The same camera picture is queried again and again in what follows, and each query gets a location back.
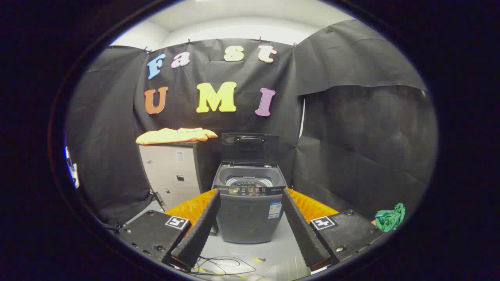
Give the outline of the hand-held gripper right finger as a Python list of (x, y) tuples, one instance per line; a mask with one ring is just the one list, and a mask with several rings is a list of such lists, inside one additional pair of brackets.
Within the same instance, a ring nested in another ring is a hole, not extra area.
[(311, 270), (357, 256), (384, 235), (354, 210), (332, 209), (290, 188), (282, 192), (282, 205), (302, 258)]

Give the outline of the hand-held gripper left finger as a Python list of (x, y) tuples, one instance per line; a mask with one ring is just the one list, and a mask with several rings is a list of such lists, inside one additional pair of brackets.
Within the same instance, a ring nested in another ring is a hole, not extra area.
[(202, 193), (166, 212), (148, 210), (118, 230), (120, 240), (143, 255), (192, 269), (205, 247), (220, 209), (220, 192)]

